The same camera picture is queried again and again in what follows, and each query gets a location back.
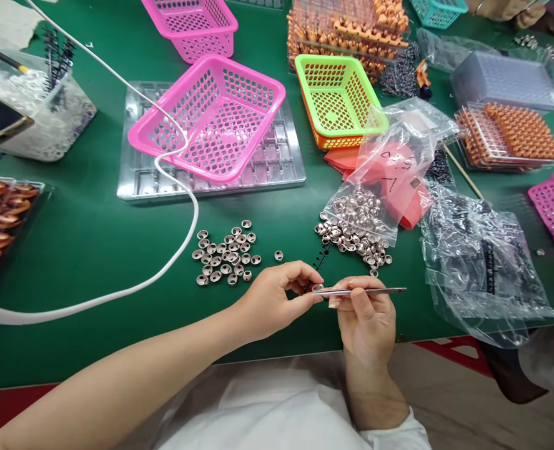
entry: teal plastic basket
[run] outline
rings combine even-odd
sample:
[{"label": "teal plastic basket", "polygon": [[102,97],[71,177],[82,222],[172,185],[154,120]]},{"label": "teal plastic basket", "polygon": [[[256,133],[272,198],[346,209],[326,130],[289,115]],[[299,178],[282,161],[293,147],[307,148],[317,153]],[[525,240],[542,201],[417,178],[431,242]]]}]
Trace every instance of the teal plastic basket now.
[{"label": "teal plastic basket", "polygon": [[422,26],[445,29],[468,11],[464,0],[410,0]]}]

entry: hand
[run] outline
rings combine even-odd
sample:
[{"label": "hand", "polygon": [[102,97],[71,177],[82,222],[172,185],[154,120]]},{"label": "hand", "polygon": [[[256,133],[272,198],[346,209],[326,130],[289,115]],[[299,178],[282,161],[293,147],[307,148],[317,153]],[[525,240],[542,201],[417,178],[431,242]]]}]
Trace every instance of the hand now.
[{"label": "hand", "polygon": [[[245,295],[231,308],[246,333],[248,342],[259,341],[285,328],[322,297],[304,287],[323,283],[319,273],[302,261],[286,262],[264,269],[256,277]],[[285,291],[291,289],[299,295],[288,300]]]},{"label": "hand", "polygon": [[367,369],[385,368],[395,344],[395,307],[389,295],[368,295],[364,291],[384,287],[372,276],[348,277],[334,288],[353,289],[350,297],[329,299],[329,307],[337,308],[346,359],[353,356]]}]

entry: plastic bag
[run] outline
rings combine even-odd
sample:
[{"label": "plastic bag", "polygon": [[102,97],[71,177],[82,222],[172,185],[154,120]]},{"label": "plastic bag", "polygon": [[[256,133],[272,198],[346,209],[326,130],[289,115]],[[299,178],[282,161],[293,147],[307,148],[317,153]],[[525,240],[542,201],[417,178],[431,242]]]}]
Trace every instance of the plastic bag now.
[{"label": "plastic bag", "polygon": [[525,321],[554,317],[514,214],[429,186],[435,204],[420,223],[435,310],[502,348],[528,341]]},{"label": "plastic bag", "polygon": [[380,136],[364,135],[356,170],[324,209],[333,224],[395,246],[397,225],[404,214],[410,211],[409,222],[414,217],[416,223],[430,207],[422,178],[433,162],[437,140],[419,116],[408,118],[395,107],[370,107],[366,128],[377,128],[388,120],[389,129]]},{"label": "plastic bag", "polygon": [[417,31],[418,45],[430,67],[453,72],[474,50],[500,54],[496,49],[460,36],[437,36],[424,28]]}]

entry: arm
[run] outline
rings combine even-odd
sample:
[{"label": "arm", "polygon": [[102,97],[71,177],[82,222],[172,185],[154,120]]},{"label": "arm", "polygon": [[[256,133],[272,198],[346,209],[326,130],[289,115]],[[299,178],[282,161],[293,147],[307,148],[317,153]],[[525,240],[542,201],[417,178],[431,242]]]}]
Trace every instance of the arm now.
[{"label": "arm", "polygon": [[395,308],[389,295],[369,297],[364,291],[384,287],[374,277],[344,279],[337,288],[353,289],[350,298],[329,301],[330,308],[337,308],[349,408],[360,431],[396,428],[410,412],[387,370],[395,344]]},{"label": "arm", "polygon": [[214,361],[266,338],[321,297],[285,291],[322,283],[301,261],[262,271],[233,306],[146,339],[83,369],[0,429],[0,450],[109,449]]}]

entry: forearm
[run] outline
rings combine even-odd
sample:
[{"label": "forearm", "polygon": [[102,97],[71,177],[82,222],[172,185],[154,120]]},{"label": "forearm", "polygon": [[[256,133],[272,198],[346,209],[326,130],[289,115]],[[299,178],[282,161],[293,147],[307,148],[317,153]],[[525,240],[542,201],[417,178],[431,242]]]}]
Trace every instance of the forearm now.
[{"label": "forearm", "polygon": [[245,344],[226,309],[77,373],[0,430],[0,448],[109,449],[223,355]]},{"label": "forearm", "polygon": [[358,430],[396,428],[408,417],[408,404],[386,364],[367,369],[346,354],[345,380],[350,413]]}]

